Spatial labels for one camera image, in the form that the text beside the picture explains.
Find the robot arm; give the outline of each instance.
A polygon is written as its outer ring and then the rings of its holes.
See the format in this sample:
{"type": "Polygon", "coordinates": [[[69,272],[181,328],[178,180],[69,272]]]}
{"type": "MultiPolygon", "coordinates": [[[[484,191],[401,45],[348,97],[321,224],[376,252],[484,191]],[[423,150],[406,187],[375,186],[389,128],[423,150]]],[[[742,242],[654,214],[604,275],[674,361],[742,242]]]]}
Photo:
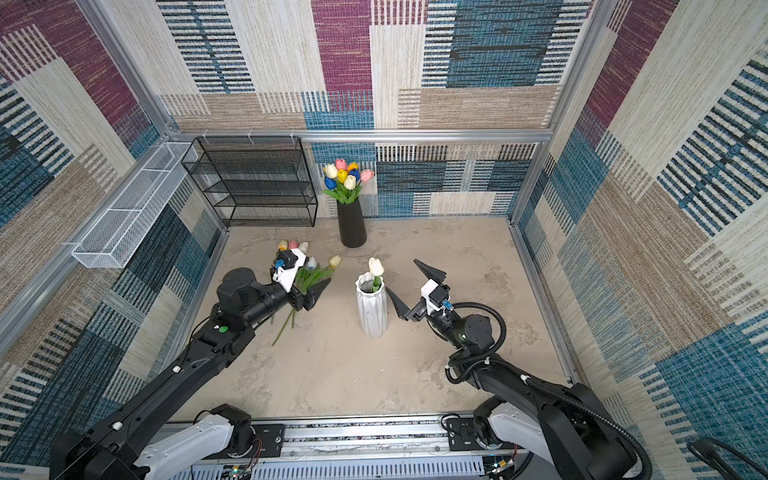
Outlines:
{"type": "Polygon", "coordinates": [[[279,252],[270,271],[272,282],[266,285],[247,268],[227,273],[217,289],[219,303],[170,366],[86,435],[70,430],[56,439],[50,478],[167,478],[212,453],[243,455],[252,448],[250,416],[226,405],[172,439],[151,449],[147,444],[200,387],[245,350],[254,330],[277,310],[287,303],[296,310],[312,309],[331,279],[306,294],[299,292],[293,281],[305,259],[299,249],[279,252]]]}
{"type": "Polygon", "coordinates": [[[451,303],[445,272],[414,262],[428,279],[416,306],[408,308],[389,288],[387,293],[400,318],[418,322],[426,317],[435,334],[457,349],[445,367],[451,383],[468,382],[494,395],[475,410],[473,426],[481,447],[492,450],[513,442],[554,464],[564,480],[620,478],[640,456],[643,468],[636,478],[650,478],[643,447],[613,421],[591,389],[545,382],[504,361],[496,353],[506,336],[502,316],[481,303],[451,303]],[[455,311],[460,308],[495,317],[498,340],[494,343],[487,316],[460,316],[455,311]]]}

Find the metal mesh rack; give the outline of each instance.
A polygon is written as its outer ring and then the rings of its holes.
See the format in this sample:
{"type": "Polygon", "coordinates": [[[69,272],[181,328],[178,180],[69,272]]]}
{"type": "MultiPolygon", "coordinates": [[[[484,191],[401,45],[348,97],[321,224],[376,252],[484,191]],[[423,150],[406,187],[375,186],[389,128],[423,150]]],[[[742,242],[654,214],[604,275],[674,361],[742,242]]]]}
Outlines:
{"type": "Polygon", "coordinates": [[[159,147],[122,194],[94,223],[72,256],[87,268],[125,268],[186,173],[181,158],[196,151],[185,142],[159,147]]]}
{"type": "Polygon", "coordinates": [[[224,225],[314,227],[317,195],[301,140],[198,137],[183,165],[224,225]]]}

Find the black vase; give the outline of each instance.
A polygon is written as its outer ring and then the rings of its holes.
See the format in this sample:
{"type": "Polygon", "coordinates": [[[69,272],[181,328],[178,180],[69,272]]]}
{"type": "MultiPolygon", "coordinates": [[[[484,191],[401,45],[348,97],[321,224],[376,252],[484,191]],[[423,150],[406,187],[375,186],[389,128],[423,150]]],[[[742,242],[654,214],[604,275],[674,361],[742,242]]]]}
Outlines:
{"type": "Polygon", "coordinates": [[[362,208],[360,199],[356,198],[351,204],[342,204],[336,202],[336,209],[339,211],[339,234],[341,243],[345,247],[361,247],[366,240],[366,221],[362,218],[362,208]]]}

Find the green flower stem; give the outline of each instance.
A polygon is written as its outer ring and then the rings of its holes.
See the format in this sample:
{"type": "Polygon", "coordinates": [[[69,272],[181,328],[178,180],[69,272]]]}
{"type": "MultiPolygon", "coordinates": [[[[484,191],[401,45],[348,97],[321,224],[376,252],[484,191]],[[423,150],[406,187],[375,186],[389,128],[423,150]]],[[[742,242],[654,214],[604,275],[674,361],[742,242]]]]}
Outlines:
{"type": "Polygon", "coordinates": [[[280,333],[277,334],[277,338],[275,338],[275,341],[272,342],[272,346],[275,346],[275,343],[277,343],[277,340],[280,339],[280,336],[283,335],[283,330],[286,329],[286,325],[288,325],[288,320],[290,320],[290,317],[294,314],[295,310],[291,309],[290,312],[288,312],[288,316],[286,317],[286,321],[283,323],[283,328],[280,329],[280,333]]]}

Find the pink tulip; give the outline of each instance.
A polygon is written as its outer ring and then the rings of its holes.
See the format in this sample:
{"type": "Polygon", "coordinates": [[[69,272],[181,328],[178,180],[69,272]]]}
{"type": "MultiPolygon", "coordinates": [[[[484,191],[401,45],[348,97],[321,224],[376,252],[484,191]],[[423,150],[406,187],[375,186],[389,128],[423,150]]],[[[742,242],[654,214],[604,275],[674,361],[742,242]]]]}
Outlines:
{"type": "Polygon", "coordinates": [[[368,180],[373,178],[374,173],[370,170],[363,170],[360,172],[360,181],[367,182],[368,180]]]}

